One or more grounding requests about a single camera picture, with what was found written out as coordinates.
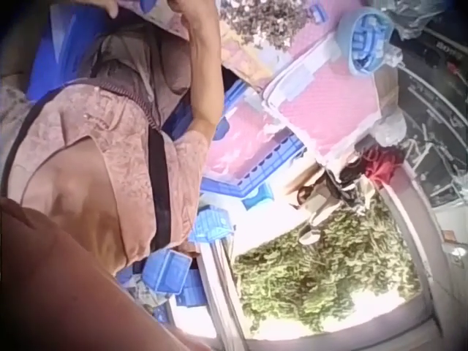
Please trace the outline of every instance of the sleeve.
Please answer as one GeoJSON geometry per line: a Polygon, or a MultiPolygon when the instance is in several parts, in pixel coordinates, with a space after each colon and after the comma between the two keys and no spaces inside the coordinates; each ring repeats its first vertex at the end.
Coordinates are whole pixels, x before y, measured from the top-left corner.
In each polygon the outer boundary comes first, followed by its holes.
{"type": "Polygon", "coordinates": [[[200,185],[208,156],[206,137],[195,130],[190,130],[174,142],[180,173],[180,184],[184,193],[182,211],[184,238],[190,233],[195,223],[200,198],[200,185]]]}
{"type": "Polygon", "coordinates": [[[23,92],[0,85],[0,170],[30,109],[23,92]]]}

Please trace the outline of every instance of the white plastic bag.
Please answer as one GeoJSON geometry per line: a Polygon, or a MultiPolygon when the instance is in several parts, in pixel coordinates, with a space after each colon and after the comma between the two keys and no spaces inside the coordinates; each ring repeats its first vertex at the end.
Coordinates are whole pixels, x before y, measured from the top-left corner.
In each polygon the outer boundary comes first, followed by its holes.
{"type": "Polygon", "coordinates": [[[371,129],[371,135],[383,147],[400,143],[407,134],[407,122],[398,108],[387,118],[379,120],[371,129]]]}

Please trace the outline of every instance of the plastic bag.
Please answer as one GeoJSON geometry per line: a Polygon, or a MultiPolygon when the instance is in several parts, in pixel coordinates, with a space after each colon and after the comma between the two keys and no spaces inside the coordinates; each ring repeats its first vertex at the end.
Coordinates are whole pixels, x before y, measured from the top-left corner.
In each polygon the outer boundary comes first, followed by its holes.
{"type": "Polygon", "coordinates": [[[443,12],[448,0],[368,0],[370,6],[390,16],[402,39],[419,37],[424,27],[443,12]]]}
{"type": "Polygon", "coordinates": [[[371,135],[383,147],[400,143],[406,134],[407,123],[400,109],[397,109],[387,118],[378,121],[371,129],[371,135]]]}

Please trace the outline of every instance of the hand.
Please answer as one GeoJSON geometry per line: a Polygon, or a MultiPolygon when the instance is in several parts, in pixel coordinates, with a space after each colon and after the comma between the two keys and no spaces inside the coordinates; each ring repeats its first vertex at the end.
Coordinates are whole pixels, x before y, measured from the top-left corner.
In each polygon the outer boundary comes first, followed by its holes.
{"type": "Polygon", "coordinates": [[[74,0],[80,4],[94,5],[107,11],[111,18],[116,18],[118,14],[117,0],[74,0]]]}
{"type": "Polygon", "coordinates": [[[214,0],[167,0],[172,11],[182,14],[182,24],[194,35],[219,34],[219,15],[214,0]]]}

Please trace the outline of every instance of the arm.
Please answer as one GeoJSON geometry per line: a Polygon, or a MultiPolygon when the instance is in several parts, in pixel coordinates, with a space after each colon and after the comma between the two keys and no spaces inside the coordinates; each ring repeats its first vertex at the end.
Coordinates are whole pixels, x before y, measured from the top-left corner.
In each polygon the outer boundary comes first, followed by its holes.
{"type": "Polygon", "coordinates": [[[0,220],[1,317],[19,349],[209,350],[158,324],[45,215],[0,198],[0,220]]]}
{"type": "Polygon", "coordinates": [[[193,111],[189,131],[200,132],[210,143],[224,107],[218,9],[214,0],[169,0],[168,4],[182,14],[189,32],[193,111]]]}
{"type": "Polygon", "coordinates": [[[189,130],[202,133],[209,143],[222,117],[224,105],[219,42],[219,36],[217,40],[210,40],[196,31],[190,33],[193,122],[189,130]]]}

